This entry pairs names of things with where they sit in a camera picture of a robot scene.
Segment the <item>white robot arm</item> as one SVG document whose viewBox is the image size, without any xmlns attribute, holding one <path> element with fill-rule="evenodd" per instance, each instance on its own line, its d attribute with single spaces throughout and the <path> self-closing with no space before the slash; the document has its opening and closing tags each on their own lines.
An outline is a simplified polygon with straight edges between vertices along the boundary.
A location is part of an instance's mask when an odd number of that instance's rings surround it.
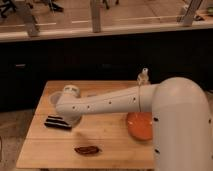
<svg viewBox="0 0 213 171">
<path fill-rule="evenodd" d="M 213 171 L 211 110 L 190 79 L 173 77 L 91 97 L 80 97 L 68 85 L 55 109 L 69 122 L 84 114 L 150 112 L 156 171 Z"/>
</svg>

